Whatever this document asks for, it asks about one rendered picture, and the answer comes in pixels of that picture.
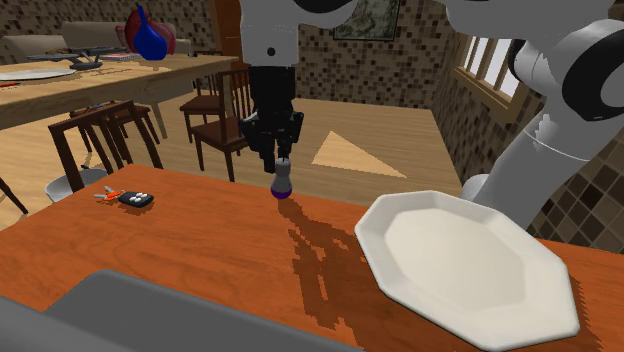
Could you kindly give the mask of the grey shaker with purple base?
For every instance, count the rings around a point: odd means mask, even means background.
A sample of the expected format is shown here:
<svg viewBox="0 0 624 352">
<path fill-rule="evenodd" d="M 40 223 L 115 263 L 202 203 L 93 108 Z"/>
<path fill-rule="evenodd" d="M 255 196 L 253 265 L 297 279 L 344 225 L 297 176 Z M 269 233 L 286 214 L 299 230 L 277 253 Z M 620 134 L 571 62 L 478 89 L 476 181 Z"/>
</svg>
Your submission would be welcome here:
<svg viewBox="0 0 624 352">
<path fill-rule="evenodd" d="M 290 172 L 290 160 L 287 158 L 278 158 L 275 162 L 275 177 L 270 186 L 271 194 L 276 199 L 286 199 L 292 194 Z"/>
</svg>

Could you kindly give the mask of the dark brown wooden chair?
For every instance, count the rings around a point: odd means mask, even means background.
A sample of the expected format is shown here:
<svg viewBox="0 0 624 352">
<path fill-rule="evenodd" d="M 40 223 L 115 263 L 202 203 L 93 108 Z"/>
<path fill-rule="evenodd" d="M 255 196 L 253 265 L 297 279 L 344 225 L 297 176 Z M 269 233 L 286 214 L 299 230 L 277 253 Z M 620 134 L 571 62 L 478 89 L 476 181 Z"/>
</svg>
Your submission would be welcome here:
<svg viewBox="0 0 624 352">
<path fill-rule="evenodd" d="M 109 103 L 97 104 L 97 105 L 91 106 L 89 108 L 81 109 L 81 110 L 78 110 L 78 111 L 72 111 L 72 112 L 69 113 L 69 116 L 71 118 L 75 118 L 75 117 L 78 117 L 78 116 L 80 116 L 80 115 L 82 115 L 84 113 L 90 112 L 92 110 L 97 110 L 97 109 L 103 108 L 103 107 L 111 105 L 111 104 L 114 104 L 114 101 L 110 101 Z M 159 144 L 160 140 L 159 140 L 159 138 L 157 136 L 157 133 L 155 131 L 155 128 L 154 128 L 154 126 L 152 124 L 152 121 L 150 119 L 150 116 L 149 116 L 150 108 L 138 105 L 138 106 L 136 106 L 136 110 L 137 110 L 137 113 L 138 113 L 139 117 L 142 118 L 144 120 L 144 122 L 147 124 L 147 127 L 148 127 L 148 129 L 149 129 L 149 131 L 150 131 L 150 133 L 151 133 L 155 143 Z M 124 125 L 127 124 L 127 123 L 130 123 L 132 121 L 132 117 L 130 116 L 130 113 L 127 110 L 121 110 L 121 111 L 116 112 L 115 116 L 117 118 L 118 124 L 120 125 L 120 129 L 122 131 L 123 136 L 125 138 L 127 138 L 128 134 L 127 134 L 127 132 L 125 130 Z M 91 152 L 92 148 L 91 148 L 91 145 L 90 145 L 90 140 L 89 140 L 89 137 L 87 135 L 87 132 L 83 128 L 80 128 L 79 131 L 80 131 L 81 137 L 83 139 L 83 142 L 85 144 L 86 150 L 88 152 Z"/>
<path fill-rule="evenodd" d="M 23 214 L 28 214 L 29 211 L 13 193 L 9 185 L 0 177 L 0 190 L 22 211 Z"/>
<path fill-rule="evenodd" d="M 196 96 L 180 106 L 183 113 L 189 142 L 193 142 L 191 133 L 190 117 L 192 115 L 202 115 L 204 123 L 207 123 L 208 115 L 217 115 L 220 109 L 218 75 L 211 74 L 193 81 Z"/>
<path fill-rule="evenodd" d="M 100 128 L 101 134 L 104 137 L 104 140 L 111 152 L 111 155 L 113 156 L 113 159 L 118 169 L 124 167 L 121 157 L 122 151 L 126 152 L 127 164 L 133 163 L 133 160 L 129 155 L 125 139 L 121 135 L 119 124 L 117 123 L 117 120 L 115 118 L 115 114 L 120 111 L 126 111 L 131 117 L 131 120 L 136 125 L 147 148 L 153 166 L 155 168 L 163 168 L 163 164 L 161 162 L 154 141 L 152 140 L 151 135 L 148 132 L 148 129 L 146 128 L 142 119 L 139 117 L 137 108 L 134 103 L 130 100 L 115 103 L 97 110 L 81 114 L 78 117 L 70 118 L 48 126 L 54 144 L 57 148 L 60 161 L 64 168 L 65 176 L 67 177 L 69 186 L 71 187 L 71 190 L 73 192 L 84 188 L 85 184 L 83 182 L 75 158 L 71 152 L 70 146 L 65 136 L 65 132 L 67 130 L 76 127 L 82 127 L 87 132 L 98 156 L 100 157 L 105 167 L 106 175 L 112 174 L 114 172 L 114 169 L 111 162 L 107 158 L 106 152 L 104 151 L 104 148 L 99 141 L 97 134 L 93 129 L 94 126 L 98 126 Z"/>
<path fill-rule="evenodd" d="M 217 75 L 218 120 L 190 128 L 200 170 L 205 170 L 202 144 L 207 144 L 224 154 L 230 182 L 235 181 L 232 154 L 240 155 L 248 146 L 239 121 L 252 113 L 249 83 L 248 69 L 220 72 Z"/>
</svg>

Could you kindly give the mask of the brown wooden door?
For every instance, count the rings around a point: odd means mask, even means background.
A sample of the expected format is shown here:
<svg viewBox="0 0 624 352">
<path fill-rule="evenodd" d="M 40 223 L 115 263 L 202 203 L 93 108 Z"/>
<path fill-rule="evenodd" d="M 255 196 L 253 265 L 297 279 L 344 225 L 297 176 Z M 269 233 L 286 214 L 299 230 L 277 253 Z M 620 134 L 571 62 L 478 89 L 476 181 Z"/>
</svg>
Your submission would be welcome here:
<svg viewBox="0 0 624 352">
<path fill-rule="evenodd" d="M 236 57 L 233 70 L 244 69 L 240 36 L 241 8 L 239 0 L 207 0 L 216 48 L 223 56 Z"/>
</svg>

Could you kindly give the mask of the blue vase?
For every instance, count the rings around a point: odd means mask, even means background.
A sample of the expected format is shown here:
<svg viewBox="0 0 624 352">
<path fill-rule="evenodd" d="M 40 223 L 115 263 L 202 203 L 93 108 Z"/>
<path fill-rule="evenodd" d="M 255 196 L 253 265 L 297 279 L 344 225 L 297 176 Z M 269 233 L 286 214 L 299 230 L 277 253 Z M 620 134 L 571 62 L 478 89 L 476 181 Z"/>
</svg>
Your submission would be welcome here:
<svg viewBox="0 0 624 352">
<path fill-rule="evenodd" d="M 137 52 L 148 61 L 163 60 L 167 55 L 167 43 L 148 23 L 147 16 L 141 5 L 137 6 L 141 21 L 134 37 L 134 47 Z"/>
</svg>

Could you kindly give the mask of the black key fob with keys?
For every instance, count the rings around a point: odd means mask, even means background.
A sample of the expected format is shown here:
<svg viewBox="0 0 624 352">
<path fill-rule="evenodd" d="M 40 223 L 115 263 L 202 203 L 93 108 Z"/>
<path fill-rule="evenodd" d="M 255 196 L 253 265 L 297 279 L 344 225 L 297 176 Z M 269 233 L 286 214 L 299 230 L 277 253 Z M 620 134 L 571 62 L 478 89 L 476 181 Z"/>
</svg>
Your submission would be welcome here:
<svg viewBox="0 0 624 352">
<path fill-rule="evenodd" d="M 125 190 L 113 190 L 112 188 L 105 186 L 105 192 L 103 194 L 94 194 L 94 198 L 98 198 L 104 201 L 119 201 L 122 204 L 129 205 L 136 208 L 143 208 L 151 204 L 154 200 L 154 196 L 148 193 L 125 191 Z"/>
</svg>

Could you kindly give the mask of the light wooden dining table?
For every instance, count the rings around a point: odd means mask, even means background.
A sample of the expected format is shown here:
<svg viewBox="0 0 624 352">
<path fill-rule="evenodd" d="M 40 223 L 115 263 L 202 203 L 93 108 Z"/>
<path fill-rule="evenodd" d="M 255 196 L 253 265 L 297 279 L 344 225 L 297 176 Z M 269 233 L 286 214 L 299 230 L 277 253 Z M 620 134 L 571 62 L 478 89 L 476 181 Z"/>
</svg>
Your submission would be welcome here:
<svg viewBox="0 0 624 352">
<path fill-rule="evenodd" d="M 22 81 L 17 86 L 0 88 L 0 130 L 110 100 L 134 100 L 143 95 L 152 106 L 162 137 L 166 138 L 157 92 L 227 71 L 235 60 L 232 56 L 175 54 L 162 61 L 109 62 L 99 69 L 65 77 Z"/>
</svg>

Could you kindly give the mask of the red round vase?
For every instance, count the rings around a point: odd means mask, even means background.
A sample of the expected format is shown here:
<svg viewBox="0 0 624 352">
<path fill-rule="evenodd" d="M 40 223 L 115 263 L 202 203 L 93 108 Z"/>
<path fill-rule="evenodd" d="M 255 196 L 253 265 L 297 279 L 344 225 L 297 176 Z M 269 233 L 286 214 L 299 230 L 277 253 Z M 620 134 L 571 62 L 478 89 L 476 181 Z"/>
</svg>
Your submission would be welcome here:
<svg viewBox="0 0 624 352">
<path fill-rule="evenodd" d="M 166 41 L 167 53 L 174 54 L 175 46 L 176 46 L 175 31 L 167 24 L 162 24 L 162 23 L 152 20 L 146 10 L 143 10 L 143 13 L 146 17 L 148 25 Z M 134 38 L 140 26 L 141 26 L 141 17 L 139 14 L 139 10 L 135 9 L 129 15 L 124 26 L 124 33 L 125 33 L 127 48 L 133 53 L 137 53 L 137 50 L 134 45 Z"/>
</svg>

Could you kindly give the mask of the dark grey model aircraft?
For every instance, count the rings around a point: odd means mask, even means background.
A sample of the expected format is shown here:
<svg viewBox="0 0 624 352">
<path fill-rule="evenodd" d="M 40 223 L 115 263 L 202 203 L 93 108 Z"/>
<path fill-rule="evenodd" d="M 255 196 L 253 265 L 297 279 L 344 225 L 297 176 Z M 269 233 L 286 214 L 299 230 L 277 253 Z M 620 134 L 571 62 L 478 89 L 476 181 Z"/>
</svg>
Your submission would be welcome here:
<svg viewBox="0 0 624 352">
<path fill-rule="evenodd" d="M 101 55 L 125 53 L 125 47 L 85 47 L 85 48 L 70 48 L 69 53 L 52 53 L 42 55 L 27 56 L 30 61 L 52 61 L 59 62 L 62 60 L 69 60 L 71 62 L 70 68 L 83 71 L 99 68 L 102 63 L 99 61 Z"/>
</svg>

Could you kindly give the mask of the beige sofa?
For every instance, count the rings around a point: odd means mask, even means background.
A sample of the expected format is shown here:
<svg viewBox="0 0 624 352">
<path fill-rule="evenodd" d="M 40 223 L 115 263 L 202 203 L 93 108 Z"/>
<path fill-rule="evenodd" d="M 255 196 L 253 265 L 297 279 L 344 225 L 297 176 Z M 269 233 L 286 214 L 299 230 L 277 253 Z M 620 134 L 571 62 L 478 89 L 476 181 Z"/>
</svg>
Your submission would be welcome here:
<svg viewBox="0 0 624 352">
<path fill-rule="evenodd" d="M 27 56 L 69 53 L 70 48 L 127 47 L 125 23 L 122 22 L 63 22 L 60 35 L 16 35 L 0 39 L 18 63 L 30 61 Z"/>
</svg>

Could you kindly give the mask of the white octagonal plate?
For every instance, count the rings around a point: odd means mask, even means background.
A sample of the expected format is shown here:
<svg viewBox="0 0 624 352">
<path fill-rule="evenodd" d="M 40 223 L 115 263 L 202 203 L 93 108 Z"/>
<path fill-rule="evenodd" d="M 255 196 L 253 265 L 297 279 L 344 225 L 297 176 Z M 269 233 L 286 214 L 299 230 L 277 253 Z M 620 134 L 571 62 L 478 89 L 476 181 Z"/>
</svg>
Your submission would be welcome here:
<svg viewBox="0 0 624 352">
<path fill-rule="evenodd" d="M 354 232 L 386 296 L 479 349 L 580 330 L 565 263 L 495 209 L 437 191 L 387 194 Z"/>
</svg>

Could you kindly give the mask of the grey bucket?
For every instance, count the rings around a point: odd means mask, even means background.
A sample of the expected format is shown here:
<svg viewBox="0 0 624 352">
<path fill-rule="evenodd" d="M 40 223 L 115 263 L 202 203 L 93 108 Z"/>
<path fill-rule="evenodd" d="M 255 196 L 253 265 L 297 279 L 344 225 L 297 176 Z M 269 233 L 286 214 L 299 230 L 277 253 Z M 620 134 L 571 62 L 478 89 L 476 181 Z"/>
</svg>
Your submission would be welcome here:
<svg viewBox="0 0 624 352">
<path fill-rule="evenodd" d="M 108 175 L 105 169 L 87 168 L 79 171 L 85 186 L 90 185 Z M 50 182 L 44 189 L 48 198 L 53 202 L 58 202 L 73 193 L 73 190 L 66 176 L 61 176 Z"/>
</svg>

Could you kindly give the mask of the wooden framed window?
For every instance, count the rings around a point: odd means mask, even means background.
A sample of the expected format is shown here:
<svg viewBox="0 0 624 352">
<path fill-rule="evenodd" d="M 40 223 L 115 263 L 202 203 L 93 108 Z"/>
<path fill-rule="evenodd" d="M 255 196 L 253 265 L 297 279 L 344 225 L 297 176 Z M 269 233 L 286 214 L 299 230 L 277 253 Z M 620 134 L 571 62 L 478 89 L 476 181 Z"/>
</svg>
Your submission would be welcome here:
<svg viewBox="0 0 624 352">
<path fill-rule="evenodd" d="M 512 123 L 528 95 L 508 68 L 511 39 L 462 35 L 453 76 L 503 123 Z"/>
</svg>

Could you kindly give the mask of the round white plate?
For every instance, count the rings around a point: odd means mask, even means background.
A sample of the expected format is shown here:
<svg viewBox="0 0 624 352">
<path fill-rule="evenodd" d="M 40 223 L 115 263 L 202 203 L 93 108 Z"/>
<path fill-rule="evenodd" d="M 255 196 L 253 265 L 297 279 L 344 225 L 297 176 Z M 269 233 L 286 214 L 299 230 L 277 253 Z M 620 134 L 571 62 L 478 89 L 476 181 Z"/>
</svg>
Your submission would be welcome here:
<svg viewBox="0 0 624 352">
<path fill-rule="evenodd" d="M 76 73 L 74 69 L 32 69 L 0 73 L 0 81 L 29 81 L 68 76 Z"/>
</svg>

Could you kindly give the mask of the framed wall picture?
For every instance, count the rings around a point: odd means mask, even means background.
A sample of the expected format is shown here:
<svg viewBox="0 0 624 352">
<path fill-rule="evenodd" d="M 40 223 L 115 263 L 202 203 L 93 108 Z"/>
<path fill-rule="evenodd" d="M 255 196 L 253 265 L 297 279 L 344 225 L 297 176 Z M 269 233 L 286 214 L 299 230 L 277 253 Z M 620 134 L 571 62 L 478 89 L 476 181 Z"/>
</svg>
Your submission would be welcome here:
<svg viewBox="0 0 624 352">
<path fill-rule="evenodd" d="M 334 29 L 335 40 L 393 41 L 400 0 L 359 0 L 352 16 Z"/>
</svg>

